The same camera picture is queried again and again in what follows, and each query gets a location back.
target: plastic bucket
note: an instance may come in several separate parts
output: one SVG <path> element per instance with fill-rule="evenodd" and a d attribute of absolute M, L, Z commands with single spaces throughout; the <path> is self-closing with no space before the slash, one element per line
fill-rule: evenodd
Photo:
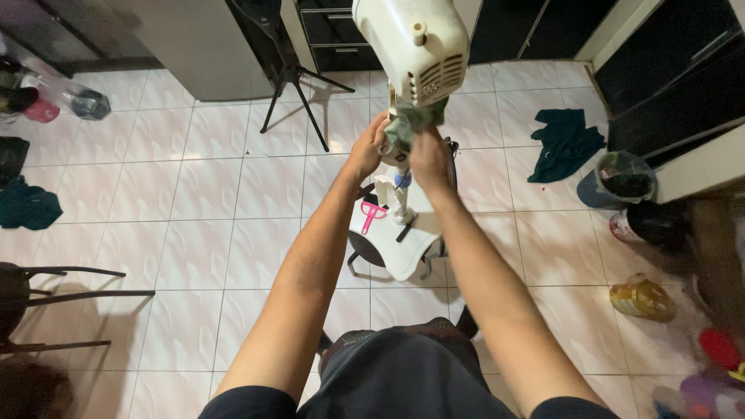
<path fill-rule="evenodd" d="M 640 196 L 619 196 L 603 184 L 602 179 L 618 175 L 645 174 L 649 177 L 648 190 Z M 613 151 L 598 160 L 595 170 L 577 185 L 577 196 L 585 205 L 604 210 L 620 210 L 629 204 L 651 199 L 657 192 L 654 170 L 639 157 L 626 151 Z"/>

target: bucket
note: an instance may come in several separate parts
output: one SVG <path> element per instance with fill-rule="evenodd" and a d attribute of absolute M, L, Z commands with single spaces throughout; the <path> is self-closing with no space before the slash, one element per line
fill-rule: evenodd
<path fill-rule="evenodd" d="M 577 185 L 577 196 L 585 205 L 620 210 L 628 204 L 651 199 L 657 178 L 649 165 L 626 151 L 613 151 L 598 160 L 595 170 Z"/>

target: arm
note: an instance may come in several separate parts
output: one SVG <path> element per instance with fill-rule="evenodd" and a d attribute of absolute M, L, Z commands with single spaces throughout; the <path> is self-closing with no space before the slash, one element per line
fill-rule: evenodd
<path fill-rule="evenodd" d="M 385 113 L 377 115 L 360 136 L 290 247 L 259 319 L 215 396 L 243 385 L 263 385 L 299 402 L 343 263 L 358 187 L 380 164 L 375 148 L 385 138 L 384 120 Z"/>
<path fill-rule="evenodd" d="M 411 168 L 448 244 L 463 298 L 520 410 L 573 396 L 604 406 L 551 335 L 515 271 L 468 213 L 447 177 L 445 145 L 436 130 L 416 136 Z"/>

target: green cloth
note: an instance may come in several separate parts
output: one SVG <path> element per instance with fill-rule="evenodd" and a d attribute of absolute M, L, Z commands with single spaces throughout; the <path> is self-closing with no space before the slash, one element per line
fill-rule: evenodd
<path fill-rule="evenodd" d="M 29 186 L 18 176 L 0 192 L 0 226 L 41 230 L 62 215 L 57 196 L 40 186 Z"/>
<path fill-rule="evenodd" d="M 597 127 L 585 129 L 585 110 L 544 109 L 538 112 L 536 121 L 548 125 L 530 135 L 543 142 L 543 149 L 528 182 L 550 183 L 566 179 L 606 146 Z"/>
<path fill-rule="evenodd" d="M 420 133 L 430 125 L 445 123 L 445 106 L 448 98 L 434 102 L 427 107 L 414 107 L 412 104 L 396 104 L 396 118 L 385 128 L 385 135 L 392 148 L 410 153 L 414 144 L 415 132 Z"/>

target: tile floor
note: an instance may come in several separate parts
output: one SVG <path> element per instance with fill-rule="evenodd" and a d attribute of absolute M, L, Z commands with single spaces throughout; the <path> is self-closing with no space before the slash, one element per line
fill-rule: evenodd
<path fill-rule="evenodd" d="M 61 115 L 10 133 L 31 141 L 23 174 L 56 192 L 65 210 L 43 231 L 3 230 L 0 259 L 19 265 L 88 265 L 127 272 L 116 279 L 37 277 L 57 293 L 156 289 L 152 300 L 109 297 L 30 309 L 13 338 L 63 343 L 111 339 L 108 348 L 43 353 L 67 368 L 79 418 L 195 418 L 266 301 L 300 228 L 370 118 L 383 110 L 381 72 L 328 75 L 302 88 L 331 148 L 323 153 L 292 90 L 259 134 L 269 100 L 201 103 L 166 70 L 83 74 L 107 94 L 102 122 Z M 602 104 L 581 63 L 473 66 L 451 96 L 443 136 L 460 143 L 456 164 L 467 207 L 534 296 L 569 357 L 623 419 L 651 418 L 650 392 L 695 371 L 691 325 L 702 318 L 660 255 L 629 248 L 607 227 L 611 211 L 588 210 L 575 194 L 592 162 L 570 178 L 527 183 L 539 144 L 530 133 L 544 108 L 583 108 L 606 134 Z M 393 281 L 359 259 L 341 271 L 325 330 L 457 321 L 463 300 L 446 261 L 427 280 Z M 647 272 L 682 303 L 657 324 L 615 312 L 608 285 Z M 475 344 L 492 392 L 514 408 L 483 336 Z M 303 400 L 319 387 L 311 372 Z"/>

